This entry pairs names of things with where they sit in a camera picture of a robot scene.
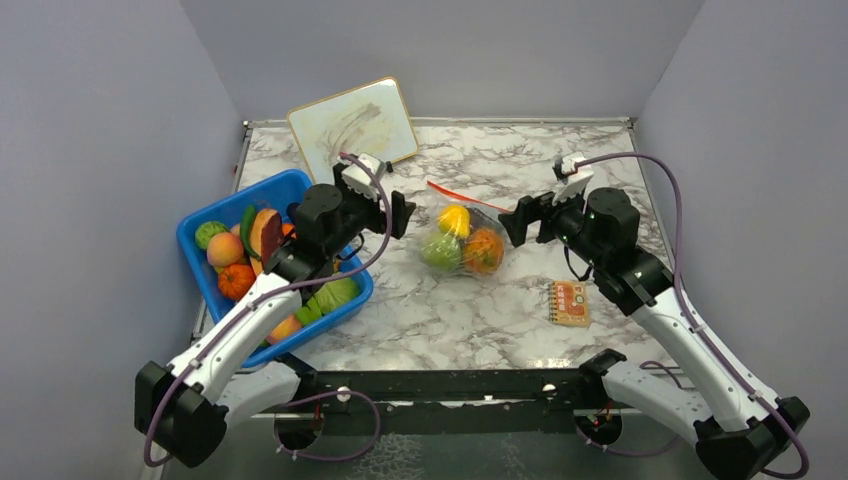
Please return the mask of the clear orange-zip bag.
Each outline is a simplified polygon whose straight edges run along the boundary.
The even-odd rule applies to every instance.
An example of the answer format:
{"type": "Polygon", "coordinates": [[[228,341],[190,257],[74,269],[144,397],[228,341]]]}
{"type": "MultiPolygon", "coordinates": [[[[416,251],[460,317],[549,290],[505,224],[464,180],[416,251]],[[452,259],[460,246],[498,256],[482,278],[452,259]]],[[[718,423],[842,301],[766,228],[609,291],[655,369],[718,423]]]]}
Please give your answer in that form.
{"type": "Polygon", "coordinates": [[[511,247],[499,216],[504,208],[426,183],[427,229],[418,241],[419,259],[441,275],[486,277],[502,266],[511,247]]]}

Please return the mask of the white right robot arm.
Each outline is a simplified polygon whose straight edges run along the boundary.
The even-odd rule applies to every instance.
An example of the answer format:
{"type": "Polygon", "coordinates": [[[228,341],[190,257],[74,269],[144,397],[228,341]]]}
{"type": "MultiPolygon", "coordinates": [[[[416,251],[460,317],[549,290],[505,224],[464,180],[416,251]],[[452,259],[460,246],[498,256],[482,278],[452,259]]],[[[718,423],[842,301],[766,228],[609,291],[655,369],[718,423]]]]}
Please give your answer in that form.
{"type": "Polygon", "coordinates": [[[579,398],[600,407],[627,404],[690,444],[717,479],[750,479],[790,445],[810,417],[797,397],[780,397],[745,369],[675,293],[671,271],[638,245],[640,213],[610,187],[558,201],[554,193],[521,198],[499,221],[512,244],[540,225],[539,243],[563,242],[588,264],[601,294],[648,331],[677,362],[694,389],[685,392],[607,349],[584,362],[579,398]]]}

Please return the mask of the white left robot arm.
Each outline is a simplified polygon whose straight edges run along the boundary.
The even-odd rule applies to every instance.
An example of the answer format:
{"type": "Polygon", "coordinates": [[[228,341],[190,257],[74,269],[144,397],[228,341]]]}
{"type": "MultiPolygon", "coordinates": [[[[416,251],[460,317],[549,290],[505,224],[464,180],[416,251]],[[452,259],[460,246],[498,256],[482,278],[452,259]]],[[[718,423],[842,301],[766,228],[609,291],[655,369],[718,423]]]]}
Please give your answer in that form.
{"type": "Polygon", "coordinates": [[[294,313],[317,288],[341,279],[332,264],[365,230],[401,238],[416,205],[400,192],[385,192],[380,173],[358,157],[334,168],[331,184],[305,189],[286,214],[293,238],[263,261],[252,287],[208,335],[166,366],[148,362],[137,374],[135,420],[145,436],[150,467],[171,458],[194,467],[226,433],[220,399],[232,375],[283,316],[294,313]]]}

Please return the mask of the toy pineapple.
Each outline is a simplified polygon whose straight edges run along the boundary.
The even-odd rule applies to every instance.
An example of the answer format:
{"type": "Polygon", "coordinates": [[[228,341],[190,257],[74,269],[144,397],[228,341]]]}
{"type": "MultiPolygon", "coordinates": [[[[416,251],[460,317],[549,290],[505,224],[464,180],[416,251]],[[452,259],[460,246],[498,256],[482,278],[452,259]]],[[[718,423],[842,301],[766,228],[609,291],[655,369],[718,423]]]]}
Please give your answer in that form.
{"type": "Polygon", "coordinates": [[[500,267],[504,254],[502,236],[492,228],[478,228],[465,242],[463,265],[471,273],[492,274],[500,267]]]}

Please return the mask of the yellow toy pear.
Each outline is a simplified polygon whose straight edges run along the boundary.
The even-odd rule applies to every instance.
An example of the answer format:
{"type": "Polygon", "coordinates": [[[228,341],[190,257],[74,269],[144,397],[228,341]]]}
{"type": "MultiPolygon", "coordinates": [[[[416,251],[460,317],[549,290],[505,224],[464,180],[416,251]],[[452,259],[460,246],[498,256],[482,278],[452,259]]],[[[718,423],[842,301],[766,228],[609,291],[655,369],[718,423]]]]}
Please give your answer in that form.
{"type": "Polygon", "coordinates": [[[459,204],[448,205],[440,211],[437,225],[441,232],[465,239],[471,234],[470,211],[459,204]]]}

